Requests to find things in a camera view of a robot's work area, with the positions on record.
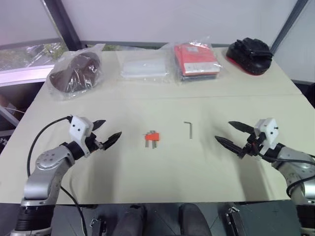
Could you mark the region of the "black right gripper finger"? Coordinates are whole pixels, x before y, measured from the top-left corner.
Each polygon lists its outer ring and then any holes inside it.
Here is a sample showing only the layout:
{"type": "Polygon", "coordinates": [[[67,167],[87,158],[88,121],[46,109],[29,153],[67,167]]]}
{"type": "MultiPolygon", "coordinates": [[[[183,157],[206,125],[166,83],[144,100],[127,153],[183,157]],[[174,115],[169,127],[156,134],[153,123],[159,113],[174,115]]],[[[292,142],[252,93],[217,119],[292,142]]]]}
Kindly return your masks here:
{"type": "Polygon", "coordinates": [[[245,156],[245,152],[244,150],[235,145],[231,140],[224,138],[224,137],[220,137],[220,136],[215,136],[215,139],[226,149],[228,149],[229,151],[233,152],[234,154],[236,154],[239,158],[243,158],[245,156]]]}
{"type": "Polygon", "coordinates": [[[239,121],[229,121],[228,123],[243,133],[252,134],[254,132],[254,128],[245,123],[239,121]]]}

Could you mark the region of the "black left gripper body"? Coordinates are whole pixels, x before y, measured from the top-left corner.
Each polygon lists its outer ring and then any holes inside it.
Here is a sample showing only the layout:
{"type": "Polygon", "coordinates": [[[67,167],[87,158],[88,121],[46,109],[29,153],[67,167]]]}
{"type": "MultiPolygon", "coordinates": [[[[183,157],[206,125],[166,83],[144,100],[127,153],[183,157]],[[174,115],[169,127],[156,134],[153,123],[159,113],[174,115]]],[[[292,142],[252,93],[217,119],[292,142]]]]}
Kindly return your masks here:
{"type": "Polygon", "coordinates": [[[94,133],[91,133],[90,136],[85,139],[85,144],[90,153],[99,149],[104,149],[104,144],[96,140],[96,135],[94,133]]]}

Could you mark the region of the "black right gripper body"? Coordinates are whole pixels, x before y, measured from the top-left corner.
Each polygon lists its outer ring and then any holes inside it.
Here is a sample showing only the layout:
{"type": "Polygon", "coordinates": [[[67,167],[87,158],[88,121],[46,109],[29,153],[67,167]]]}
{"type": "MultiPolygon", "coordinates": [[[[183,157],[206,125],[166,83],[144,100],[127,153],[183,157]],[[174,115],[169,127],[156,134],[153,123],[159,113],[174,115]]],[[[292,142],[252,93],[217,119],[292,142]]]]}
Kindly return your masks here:
{"type": "Polygon", "coordinates": [[[261,132],[259,135],[256,135],[254,131],[248,133],[250,136],[247,138],[247,143],[242,149],[242,157],[245,155],[259,156],[262,143],[265,141],[265,133],[261,132]]]}

